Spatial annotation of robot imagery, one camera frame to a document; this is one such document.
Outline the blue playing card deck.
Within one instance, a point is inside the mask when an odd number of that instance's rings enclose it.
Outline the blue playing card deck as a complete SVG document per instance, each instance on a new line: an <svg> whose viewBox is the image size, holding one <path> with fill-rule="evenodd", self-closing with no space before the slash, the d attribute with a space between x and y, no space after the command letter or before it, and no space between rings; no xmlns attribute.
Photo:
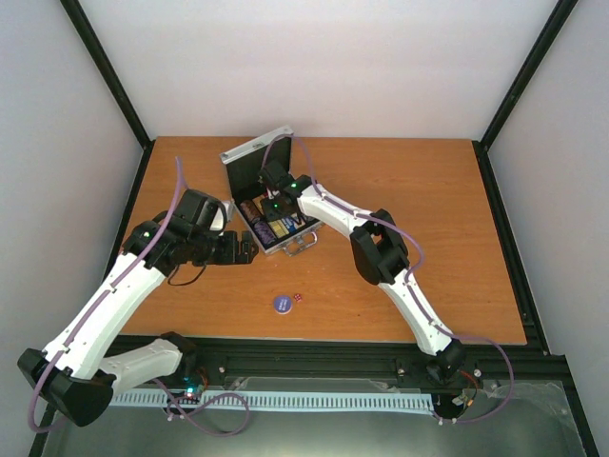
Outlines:
<svg viewBox="0 0 609 457"><path fill-rule="evenodd" d="M293 214L275 221L268 221L267 223L275 237L281 239L291 236L299 229L302 229L306 224L306 220L299 219L296 214Z"/></svg>

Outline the purple poker chip stack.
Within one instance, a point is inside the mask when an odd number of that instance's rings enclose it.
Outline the purple poker chip stack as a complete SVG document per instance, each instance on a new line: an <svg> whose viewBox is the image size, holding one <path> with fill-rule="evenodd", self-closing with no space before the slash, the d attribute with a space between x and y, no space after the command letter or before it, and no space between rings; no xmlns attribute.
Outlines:
<svg viewBox="0 0 609 457"><path fill-rule="evenodd" d="M256 222L253 227L265 248L272 246L277 241L277 236L267 222L261 220Z"/></svg>

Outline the aluminium poker case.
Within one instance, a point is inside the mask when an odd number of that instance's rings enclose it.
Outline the aluminium poker case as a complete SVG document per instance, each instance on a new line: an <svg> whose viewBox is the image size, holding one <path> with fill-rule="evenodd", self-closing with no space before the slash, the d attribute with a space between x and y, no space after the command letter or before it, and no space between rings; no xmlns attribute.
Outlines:
<svg viewBox="0 0 609 457"><path fill-rule="evenodd" d="M260 170L266 163L276 160L290 171L293 134L294 130L291 127L282 126L220 154L237 213L265 254L282 251L288 256L294 256L312 248L318 242L317 230L322 226L320 221L308 216L301 217L296 212L297 218L306 220L305 226L295 234L277 239L272 246L265 248L254 231L254 224L246 220L239 207L244 200L252 200L260 195L269 197L269 190L259 178Z"/></svg>

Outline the brown poker chip stack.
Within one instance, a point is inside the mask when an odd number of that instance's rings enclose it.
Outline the brown poker chip stack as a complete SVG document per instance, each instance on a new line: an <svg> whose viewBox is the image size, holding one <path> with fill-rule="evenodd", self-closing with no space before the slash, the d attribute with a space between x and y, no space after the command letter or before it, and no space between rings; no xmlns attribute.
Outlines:
<svg viewBox="0 0 609 457"><path fill-rule="evenodd" d="M258 223L263 217L260 210L252 200L244 200L240 203L239 207L250 224Z"/></svg>

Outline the blue small blind button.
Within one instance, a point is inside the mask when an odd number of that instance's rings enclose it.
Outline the blue small blind button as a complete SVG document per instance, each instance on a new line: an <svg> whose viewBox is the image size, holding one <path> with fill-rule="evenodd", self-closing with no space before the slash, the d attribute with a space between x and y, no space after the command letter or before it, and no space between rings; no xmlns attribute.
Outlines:
<svg viewBox="0 0 609 457"><path fill-rule="evenodd" d="M278 295L273 299L274 310L281 315L289 313L293 308L293 302L288 295Z"/></svg>

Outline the red playing card deck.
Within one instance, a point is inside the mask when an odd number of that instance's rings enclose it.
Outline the red playing card deck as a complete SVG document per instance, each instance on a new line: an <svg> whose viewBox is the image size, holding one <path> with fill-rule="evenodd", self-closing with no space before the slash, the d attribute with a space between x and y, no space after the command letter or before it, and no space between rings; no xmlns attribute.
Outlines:
<svg viewBox="0 0 609 457"><path fill-rule="evenodd" d="M265 216L265 210L264 210L264 206L263 206L264 200L265 200L265 197L263 195L260 195L260 196L252 199L255 207L263 216Z"/></svg>

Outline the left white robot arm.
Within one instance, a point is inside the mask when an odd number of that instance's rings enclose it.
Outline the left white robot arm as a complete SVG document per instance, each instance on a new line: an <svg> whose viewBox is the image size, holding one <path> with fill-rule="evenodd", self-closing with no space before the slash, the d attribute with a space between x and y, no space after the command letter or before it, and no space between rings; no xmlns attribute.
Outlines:
<svg viewBox="0 0 609 457"><path fill-rule="evenodd" d="M251 234L225 230L217 213L193 222L166 211L138 225L102 285L72 322L43 349L26 349L17 365L33 388L28 425L42 433L34 411L44 399L78 427L98 419L117 395L157 378L198 385L197 348L176 332L108 356L107 351L145 299L179 266L248 265L258 253Z"/></svg>

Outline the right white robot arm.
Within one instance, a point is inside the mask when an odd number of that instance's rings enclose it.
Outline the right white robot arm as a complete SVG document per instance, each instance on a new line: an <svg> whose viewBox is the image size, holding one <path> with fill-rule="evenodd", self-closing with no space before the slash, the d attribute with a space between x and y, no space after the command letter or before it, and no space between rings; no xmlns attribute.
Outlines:
<svg viewBox="0 0 609 457"><path fill-rule="evenodd" d="M406 234L384 209L360 209L329 192L307 175L298 178L282 172L260 173L270 191L264 213L279 218L296 212L321 221L350 242L360 276L379 287L410 326L419 350L429 357L426 371L433 382L445 386L461 369L465 349L433 309L408 259Z"/></svg>

